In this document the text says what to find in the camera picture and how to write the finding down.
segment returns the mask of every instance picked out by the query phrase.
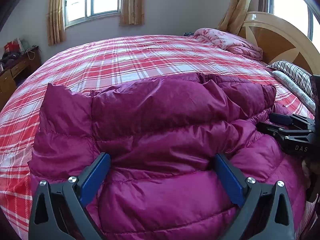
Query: wooden headboard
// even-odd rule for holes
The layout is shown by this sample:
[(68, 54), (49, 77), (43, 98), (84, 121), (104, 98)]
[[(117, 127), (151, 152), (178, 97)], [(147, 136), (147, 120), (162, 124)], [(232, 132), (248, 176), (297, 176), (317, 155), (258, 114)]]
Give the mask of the wooden headboard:
[(320, 54), (313, 43), (289, 22), (265, 12), (248, 12), (239, 36), (263, 49), (263, 61), (286, 60), (320, 75)]

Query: desk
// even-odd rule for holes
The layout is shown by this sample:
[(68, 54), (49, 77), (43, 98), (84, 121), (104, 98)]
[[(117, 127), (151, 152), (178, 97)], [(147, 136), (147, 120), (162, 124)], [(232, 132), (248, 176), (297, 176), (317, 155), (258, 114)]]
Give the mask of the desk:
[(0, 111), (17, 89), (17, 84), (41, 66), (38, 47), (32, 49), (28, 54), (25, 53), (0, 72)]

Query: window sill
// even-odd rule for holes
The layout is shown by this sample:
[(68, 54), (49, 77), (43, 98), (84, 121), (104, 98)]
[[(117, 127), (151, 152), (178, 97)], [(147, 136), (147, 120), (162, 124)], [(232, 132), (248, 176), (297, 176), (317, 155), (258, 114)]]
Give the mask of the window sill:
[(101, 18), (120, 16), (120, 15), (121, 15), (120, 12), (109, 12), (109, 13), (97, 14), (97, 15), (93, 15), (93, 16), (90, 16), (87, 18), (81, 18), (81, 19), (74, 20), (70, 24), (66, 25), (64, 28), (67, 29), (67, 28), (74, 26), (74, 25), (77, 25), (79, 23), (89, 22), (89, 21), (93, 21), (93, 20), (101, 19)]

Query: pink floral blanket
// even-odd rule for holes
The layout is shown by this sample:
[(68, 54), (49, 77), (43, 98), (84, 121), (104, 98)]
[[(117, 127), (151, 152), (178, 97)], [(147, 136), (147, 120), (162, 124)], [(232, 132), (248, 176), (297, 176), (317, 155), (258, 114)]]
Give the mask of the pink floral blanket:
[(216, 29), (201, 28), (195, 32), (194, 36), (205, 39), (220, 49), (234, 54), (239, 54), (249, 59), (262, 60), (262, 49), (237, 35)]

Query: patterned curtain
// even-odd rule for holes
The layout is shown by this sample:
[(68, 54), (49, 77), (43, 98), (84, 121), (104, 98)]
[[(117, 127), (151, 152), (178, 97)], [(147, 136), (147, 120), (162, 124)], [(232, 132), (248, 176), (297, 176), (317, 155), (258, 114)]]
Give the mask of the patterned curtain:
[(120, 24), (144, 24), (144, 0), (122, 0)]
[(49, 46), (65, 40), (62, 0), (49, 0), (47, 35)]
[(229, 8), (219, 23), (220, 31), (238, 34), (248, 12), (251, 0), (231, 0)]

